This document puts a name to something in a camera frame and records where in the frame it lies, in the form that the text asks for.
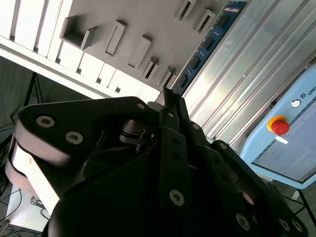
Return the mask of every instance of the screw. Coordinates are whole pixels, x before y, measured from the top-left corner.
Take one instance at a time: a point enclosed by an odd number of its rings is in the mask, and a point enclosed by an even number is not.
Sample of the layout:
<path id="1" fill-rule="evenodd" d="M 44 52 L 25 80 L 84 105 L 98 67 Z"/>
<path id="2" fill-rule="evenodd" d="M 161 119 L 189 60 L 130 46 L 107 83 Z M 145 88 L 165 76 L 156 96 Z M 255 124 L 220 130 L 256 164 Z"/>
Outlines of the screw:
<path id="1" fill-rule="evenodd" d="M 289 225 L 286 223 L 286 221 L 284 221 L 283 219 L 279 219 L 281 225 L 283 226 L 283 228 L 285 228 L 287 231 L 290 231 L 290 227 Z"/>
<path id="2" fill-rule="evenodd" d="M 241 227 L 243 227 L 247 231 L 250 230 L 250 223 L 244 215 L 237 213 L 236 219 L 237 219 L 238 224 L 240 224 Z"/>
<path id="3" fill-rule="evenodd" d="M 303 232 L 303 228 L 300 223 L 298 223 L 296 220 L 292 220 L 292 223 L 298 231 Z"/>
<path id="4" fill-rule="evenodd" d="M 52 127 L 55 125 L 55 121 L 51 118 L 51 117 L 48 117 L 48 116 L 39 116 L 37 119 L 36 119 L 36 123 L 41 126 L 41 127 Z"/>
<path id="5" fill-rule="evenodd" d="M 74 145 L 79 145 L 83 142 L 83 136 L 80 133 L 74 131 L 67 132 L 65 138 L 67 142 Z"/>
<path id="6" fill-rule="evenodd" d="M 196 129 L 196 130 L 199 130 L 199 126 L 197 124 L 193 124 L 193 127 Z"/>
<path id="7" fill-rule="evenodd" d="M 144 106 L 143 104 L 141 104 L 141 103 L 138 103 L 137 106 L 138 106 L 139 108 L 141 108 L 142 110 L 145 108 L 145 106 Z"/>
<path id="8" fill-rule="evenodd" d="M 168 112 L 167 114 L 172 118 L 174 117 L 173 113 Z"/>
<path id="9" fill-rule="evenodd" d="M 219 144 L 221 146 L 221 148 L 223 148 L 224 150 L 227 150 L 227 146 L 224 143 L 220 143 Z"/>
<path id="10" fill-rule="evenodd" d="M 183 206 L 184 204 L 184 197 L 180 191 L 173 189 L 170 191 L 170 199 L 171 201 L 176 204 L 177 206 Z"/>

